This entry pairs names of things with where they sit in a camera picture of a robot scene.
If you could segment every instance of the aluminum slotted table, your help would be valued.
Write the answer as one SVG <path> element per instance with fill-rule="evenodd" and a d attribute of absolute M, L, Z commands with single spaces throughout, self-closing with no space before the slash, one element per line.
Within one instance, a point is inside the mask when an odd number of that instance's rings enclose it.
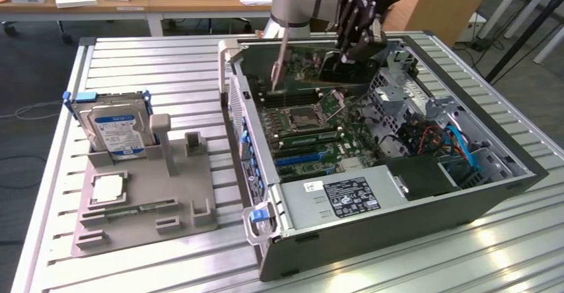
<path fill-rule="evenodd" d="M 79 46 L 68 90 L 150 89 L 154 111 L 209 140 L 218 230 L 71 256 L 88 141 L 62 110 L 12 292 L 564 292 L 564 152 L 434 36 L 409 34 L 549 176 L 472 224 L 273 282 L 258 280 L 218 97 L 218 42 L 247 36 L 104 38 Z M 420 80 L 441 95 L 434 76 Z"/>

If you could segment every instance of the gray carpet floor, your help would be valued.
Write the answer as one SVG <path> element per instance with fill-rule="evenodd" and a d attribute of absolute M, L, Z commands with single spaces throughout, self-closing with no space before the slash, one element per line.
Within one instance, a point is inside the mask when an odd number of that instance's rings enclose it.
<path fill-rule="evenodd" d="M 501 0 L 485 0 L 480 13 L 492 15 Z M 523 2 L 513 2 L 509 12 L 501 19 L 519 10 Z M 233 20 L 214 20 L 214 33 L 242 33 L 243 25 Z M 516 54 L 515 61 L 524 55 L 547 36 L 557 25 L 549 19 L 523 50 Z M 66 31 L 75 38 L 82 36 L 131 37 L 147 36 L 148 28 L 144 21 L 122 20 L 114 23 L 103 21 L 64 22 Z M 263 28 L 265 20 L 254 21 L 254 28 Z M 16 24 L 20 36 L 9 38 L 0 34 L 0 83 L 3 99 L 0 115 L 11 114 L 21 106 L 58 100 L 68 82 L 76 46 L 66 46 L 59 39 L 56 23 L 21 22 Z M 167 35 L 207 34 L 207 21 L 186 20 L 178 27 L 166 30 Z M 501 38 L 505 50 L 512 40 Z M 539 125 L 552 139 L 564 145 L 564 127 L 560 118 L 564 115 L 564 45 L 559 46 L 543 65 L 536 65 L 532 58 L 541 48 L 523 60 L 511 73 L 496 85 L 501 94 L 523 111 L 527 117 Z M 462 59 L 472 64 L 481 53 L 468 49 L 457 51 Z M 477 68 L 488 74 L 505 51 L 492 48 Z M 40 115 L 56 112 L 58 108 L 47 107 L 37 110 Z M 0 156 L 33 155 L 47 158 L 51 138 L 55 132 L 56 118 L 37 121 L 0 119 Z M 0 184 L 24 186 L 40 179 L 43 164 L 39 160 L 21 159 L 0 161 Z M 23 240 L 32 214 L 37 189 L 0 188 L 0 241 Z M 0 245 L 0 292 L 8 292 L 20 258 L 21 246 Z"/>

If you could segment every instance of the warning label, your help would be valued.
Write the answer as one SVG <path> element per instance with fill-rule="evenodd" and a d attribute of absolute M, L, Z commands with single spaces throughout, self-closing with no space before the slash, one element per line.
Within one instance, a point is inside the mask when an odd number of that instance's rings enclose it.
<path fill-rule="evenodd" d="M 365 178 L 325 184 L 323 189 L 338 218 L 380 208 Z"/>

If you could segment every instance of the black tube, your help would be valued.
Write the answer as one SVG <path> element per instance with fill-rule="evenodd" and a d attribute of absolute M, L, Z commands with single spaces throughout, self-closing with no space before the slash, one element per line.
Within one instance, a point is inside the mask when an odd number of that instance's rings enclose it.
<path fill-rule="evenodd" d="M 496 66 L 493 67 L 492 71 L 489 72 L 488 76 L 485 77 L 485 80 L 492 83 L 493 79 L 496 78 L 497 74 L 501 72 L 507 64 L 509 63 L 511 59 L 513 59 L 513 56 L 516 55 L 517 51 L 523 48 L 523 45 L 529 40 L 533 33 L 537 31 L 539 27 L 543 25 L 544 21 L 552 14 L 552 12 L 556 10 L 556 8 L 560 6 L 564 0 L 551 0 L 547 4 L 547 7 L 543 9 L 543 12 L 540 13 L 539 17 L 533 20 L 529 27 L 527 28 L 523 35 L 519 37 L 517 41 L 512 45 L 511 49 L 507 51 L 504 57 L 497 62 Z"/>

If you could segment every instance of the white cable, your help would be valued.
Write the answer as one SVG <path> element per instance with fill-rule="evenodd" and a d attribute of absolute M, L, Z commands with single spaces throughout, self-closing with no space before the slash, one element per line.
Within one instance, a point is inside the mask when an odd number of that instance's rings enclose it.
<path fill-rule="evenodd" d="M 51 115 L 45 115 L 45 116 L 37 116 L 37 117 L 23 117 L 21 114 L 23 113 L 27 113 L 33 108 L 44 107 L 44 106 L 48 106 L 48 105 L 60 105 L 62 103 L 63 103 L 63 101 L 56 100 L 53 102 L 36 103 L 33 105 L 28 105 L 28 106 L 20 107 L 20 108 L 16 109 L 16 111 L 15 111 L 13 114 L 11 114 L 11 115 L 0 115 L 0 119 L 1 118 L 12 118 L 12 117 L 16 117 L 20 120 L 39 120 L 39 119 L 45 119 L 45 118 L 56 117 L 56 116 L 59 116 L 59 113 L 51 114 Z"/>

